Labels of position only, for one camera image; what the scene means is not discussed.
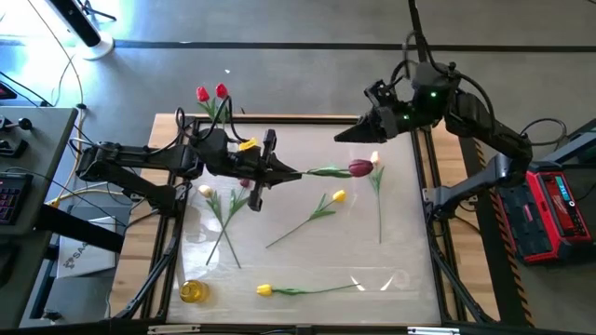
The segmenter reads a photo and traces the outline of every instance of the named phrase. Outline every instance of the desk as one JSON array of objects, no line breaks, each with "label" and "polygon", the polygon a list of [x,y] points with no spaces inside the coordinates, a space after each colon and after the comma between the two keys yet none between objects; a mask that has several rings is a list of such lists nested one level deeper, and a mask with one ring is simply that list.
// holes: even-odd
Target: desk
[{"label": "desk", "polygon": [[[77,111],[69,108],[2,107],[0,114],[12,122],[27,117],[34,125],[32,131],[16,128],[10,133],[2,134],[2,138],[9,141],[17,138],[28,141],[29,148],[18,159],[0,158],[0,171],[11,167],[27,168],[51,180],[75,124]],[[20,213],[16,225],[28,226],[29,229],[33,227],[49,185],[49,180],[33,178],[31,190],[23,204],[24,210]],[[51,236],[52,232],[39,230],[11,240],[19,246],[20,252],[12,276],[0,288],[0,328],[19,326]]]},{"label": "desk", "polygon": [[[167,144],[176,135],[176,131],[177,128],[172,114],[156,115],[149,145],[152,147],[161,147]],[[432,136],[435,141],[442,183],[453,185],[465,179],[467,173],[462,161],[458,138],[448,133],[442,124],[432,130]],[[423,159],[428,160],[428,157],[424,153]],[[164,184],[167,181],[168,173],[164,171],[144,170],[142,171],[142,176],[153,183]],[[146,205],[141,205],[133,211],[131,219],[134,220],[146,214],[149,210],[150,208]],[[468,221],[476,223],[476,216],[473,213],[458,210],[457,214]],[[112,310],[115,313],[126,306],[148,274],[154,241],[156,240],[157,223],[158,218],[147,219],[127,231],[110,296]],[[451,220],[451,229],[455,259],[460,278],[482,308],[491,317],[498,319],[499,315],[481,237],[474,230],[467,227],[465,223],[458,220]],[[161,289],[162,287],[158,282],[152,315],[157,310]],[[450,314],[455,315],[453,294],[451,293],[447,294],[447,305]]]}]

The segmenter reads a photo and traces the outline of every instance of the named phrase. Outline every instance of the tulip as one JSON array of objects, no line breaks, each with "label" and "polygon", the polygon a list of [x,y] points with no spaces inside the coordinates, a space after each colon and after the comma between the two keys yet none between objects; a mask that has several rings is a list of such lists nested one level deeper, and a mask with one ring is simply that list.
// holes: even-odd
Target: tulip
[{"label": "tulip", "polygon": [[211,196],[213,195],[213,190],[207,185],[198,186],[198,192],[206,198],[211,198]]},{"label": "tulip", "polygon": [[262,295],[264,297],[270,297],[273,295],[273,288],[270,284],[263,284],[257,287],[257,294]]},{"label": "tulip", "polygon": [[227,87],[222,83],[217,84],[215,87],[215,94],[218,98],[225,99],[225,97],[228,95]]},{"label": "tulip", "polygon": [[373,171],[374,165],[368,160],[354,159],[347,169],[352,177],[364,177]]},{"label": "tulip", "polygon": [[251,181],[248,179],[241,179],[240,186],[242,186],[244,188],[249,188],[251,186]]},{"label": "tulip", "polygon": [[379,158],[379,152],[376,152],[376,151],[375,152],[372,152],[372,154],[371,154],[371,163],[374,166],[378,166],[379,163],[381,163],[381,159]]},{"label": "tulip", "polygon": [[198,87],[196,89],[196,98],[200,101],[200,102],[206,102],[209,101],[209,92],[207,91],[206,88],[204,87]]},{"label": "tulip", "polygon": [[334,202],[344,202],[345,201],[345,191],[337,191],[333,194],[333,201]]}]

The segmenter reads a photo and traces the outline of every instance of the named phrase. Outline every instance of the red tulip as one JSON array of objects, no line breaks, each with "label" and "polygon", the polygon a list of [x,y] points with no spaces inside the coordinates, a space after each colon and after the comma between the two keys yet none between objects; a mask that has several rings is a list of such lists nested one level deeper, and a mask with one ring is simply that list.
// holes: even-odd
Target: red tulip
[{"label": "red tulip", "polygon": [[249,188],[249,186],[251,186],[251,181],[247,180],[247,179],[241,179],[240,186],[242,186],[244,188]]},{"label": "red tulip", "polygon": [[196,89],[196,98],[201,101],[209,101],[209,92],[204,87],[198,87]]},{"label": "red tulip", "polygon": [[354,159],[347,169],[352,177],[364,177],[373,171],[374,165],[369,160]]},{"label": "red tulip", "polygon": [[218,98],[225,99],[225,97],[227,97],[228,94],[227,87],[222,83],[217,84],[217,86],[215,87],[215,94]]}]

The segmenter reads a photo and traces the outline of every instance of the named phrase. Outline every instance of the concrete floor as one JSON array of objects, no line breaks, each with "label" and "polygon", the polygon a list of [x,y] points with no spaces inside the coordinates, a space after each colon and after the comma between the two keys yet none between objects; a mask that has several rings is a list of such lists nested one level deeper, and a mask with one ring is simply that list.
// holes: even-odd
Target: concrete floor
[{"label": "concrete floor", "polygon": [[[11,7],[7,3],[0,1],[0,18],[6,12],[0,20],[0,38],[27,46],[0,45],[0,69],[50,99],[67,59],[27,2],[11,2]],[[45,2],[34,4],[61,41],[75,40]],[[118,17],[116,22],[97,18],[96,24],[124,40],[401,43],[412,29],[405,0],[95,0],[92,4]],[[418,0],[418,8],[431,44],[596,45],[596,6],[586,0]],[[247,113],[361,114],[369,107],[362,90],[377,78],[387,79],[400,58],[395,51],[118,48],[98,61],[74,57],[74,65],[89,107],[85,132],[95,141],[143,145],[156,113],[178,106],[197,111],[196,87],[214,87],[218,82],[228,85],[235,105]],[[435,59],[456,61],[460,71],[480,82],[493,100],[497,118],[513,129],[550,116],[561,118],[573,130],[594,116],[593,54],[437,52]],[[405,85],[400,91],[406,97],[411,94]],[[60,106],[70,107],[78,100],[75,76],[69,70]],[[558,131],[556,126],[541,125],[530,136],[543,141]],[[550,150],[536,148],[535,155]],[[72,163],[67,152],[57,181],[66,180]],[[58,191],[53,188],[48,196]],[[89,199],[113,206],[107,197]],[[596,275],[591,264],[564,271],[578,274],[574,285],[588,287]],[[590,317],[596,312],[595,300],[567,295],[565,285],[554,284],[559,278],[550,269],[523,269],[536,325],[595,332],[596,321]],[[79,279],[85,282],[80,294],[66,299],[52,293],[51,305],[60,309],[61,303],[78,303],[78,310],[95,311],[67,315],[68,322],[102,317],[96,312],[103,299],[95,299],[100,307],[93,308],[83,300],[87,288],[103,289],[96,295],[100,297],[110,285],[104,278]],[[67,291],[71,283],[57,281],[55,286]]]}]

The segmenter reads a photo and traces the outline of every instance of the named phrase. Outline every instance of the keyboard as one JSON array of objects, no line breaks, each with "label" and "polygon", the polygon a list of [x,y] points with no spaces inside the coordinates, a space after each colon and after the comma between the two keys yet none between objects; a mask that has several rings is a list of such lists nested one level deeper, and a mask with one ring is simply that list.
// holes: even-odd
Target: keyboard
[{"label": "keyboard", "polygon": [[0,173],[0,226],[15,224],[32,179],[26,173]]}]

